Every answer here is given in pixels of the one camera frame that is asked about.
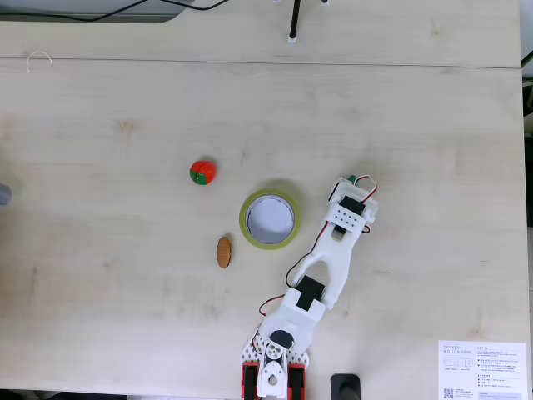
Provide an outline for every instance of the white cable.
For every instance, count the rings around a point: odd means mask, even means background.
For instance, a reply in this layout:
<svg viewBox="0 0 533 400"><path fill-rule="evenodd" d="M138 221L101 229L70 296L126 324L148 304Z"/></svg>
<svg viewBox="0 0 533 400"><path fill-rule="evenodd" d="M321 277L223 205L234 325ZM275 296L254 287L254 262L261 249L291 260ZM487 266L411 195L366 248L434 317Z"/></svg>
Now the white cable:
<svg viewBox="0 0 533 400"><path fill-rule="evenodd" d="M30 58L33 56L33 54L37 54L37 53L42 53L44 54L45 56L48 57L48 59L50 60L50 65L53 67L53 62L52 62L52 59L50 58L50 56L48 55L48 53L46 52L43 52L41 50L37 50L36 52L33 52L32 54L30 54L30 56L26 59L26 73L30 73Z"/></svg>

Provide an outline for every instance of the black rod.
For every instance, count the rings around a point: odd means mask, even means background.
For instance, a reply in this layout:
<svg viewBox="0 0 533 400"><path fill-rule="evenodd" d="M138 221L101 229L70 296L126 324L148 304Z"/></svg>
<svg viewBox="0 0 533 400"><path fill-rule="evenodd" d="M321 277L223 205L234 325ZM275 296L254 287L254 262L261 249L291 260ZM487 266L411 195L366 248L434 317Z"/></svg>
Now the black rod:
<svg viewBox="0 0 533 400"><path fill-rule="evenodd" d="M298 13L300 12L300 0L294 0L294 8L292 9L291 33L289 38L296 39L296 27L298 25Z"/></svg>

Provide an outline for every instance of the white plastic part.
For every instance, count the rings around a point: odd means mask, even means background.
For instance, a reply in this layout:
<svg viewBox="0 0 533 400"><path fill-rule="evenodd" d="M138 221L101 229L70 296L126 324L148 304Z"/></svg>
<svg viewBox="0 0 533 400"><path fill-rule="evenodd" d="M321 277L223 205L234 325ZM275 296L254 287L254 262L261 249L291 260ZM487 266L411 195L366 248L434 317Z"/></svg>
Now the white plastic part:
<svg viewBox="0 0 533 400"><path fill-rule="evenodd" d="M291 285L295 287L310 266L323 261L329 272L329 283L321 301L330 310L335 306L348 279L351 251L365 225L374 222L377 212L377 203L371 198L365 201L365 210L361 216L344 208L339 202L346 195L361 201L367 194L368 191L354 186L347 179L341 178L338 181L335 192L328 202L326 217L322 222L323 225L328 222L327 227L316 242L313 252L302 261L291 282ZM334 230L336 225L345 228L346 232L343 235L337 234Z"/></svg>
<svg viewBox="0 0 533 400"><path fill-rule="evenodd" d="M286 398L287 380L286 349L269 340L265 341L265 351L261 357L257 377L257 396Z"/></svg>
<svg viewBox="0 0 533 400"><path fill-rule="evenodd" d="M297 306L301 292L289 287L280 307L270 312L259 327L259 333L264 338L269 338L274 331L285 331L292 335L294 344L291 350L302 354L313 341L313 329L321 320L326 307L317 300L313 300L309 310Z"/></svg>
<svg viewBox="0 0 533 400"><path fill-rule="evenodd" d="M252 335L248 338L245 346L241 350L241 363L260 363L266 340L268 339L261 336L257 328L254 329ZM286 352L286 361L289 365L303 364L306 368L309 367L309 356L307 355L307 352L296 353L293 352L292 349L289 349Z"/></svg>

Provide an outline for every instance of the black stand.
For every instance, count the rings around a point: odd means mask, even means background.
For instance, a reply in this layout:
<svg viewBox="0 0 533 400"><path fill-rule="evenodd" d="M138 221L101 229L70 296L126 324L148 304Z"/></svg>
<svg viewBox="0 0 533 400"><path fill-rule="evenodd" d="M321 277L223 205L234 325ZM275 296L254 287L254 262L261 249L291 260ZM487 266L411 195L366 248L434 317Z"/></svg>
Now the black stand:
<svg viewBox="0 0 533 400"><path fill-rule="evenodd" d="M296 39L296 28L298 26L298 14L300 13L300 1L294 0L294 8L292 9L292 21L291 21L291 32L289 33L289 38L291 40Z"/></svg>
<svg viewBox="0 0 533 400"><path fill-rule="evenodd" d="M331 400L361 400L361 381L353 373L331 376Z"/></svg>

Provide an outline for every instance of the masking tape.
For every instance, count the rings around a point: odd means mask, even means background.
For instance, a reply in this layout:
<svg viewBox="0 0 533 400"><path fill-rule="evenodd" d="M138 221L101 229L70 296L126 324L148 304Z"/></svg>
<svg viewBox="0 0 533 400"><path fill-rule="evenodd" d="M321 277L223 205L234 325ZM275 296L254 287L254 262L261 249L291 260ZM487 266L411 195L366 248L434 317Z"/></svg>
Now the masking tape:
<svg viewBox="0 0 533 400"><path fill-rule="evenodd" d="M300 219L298 206L289 196L276 189L263 189L242 204L239 225L248 242L275 250L296 236Z"/></svg>

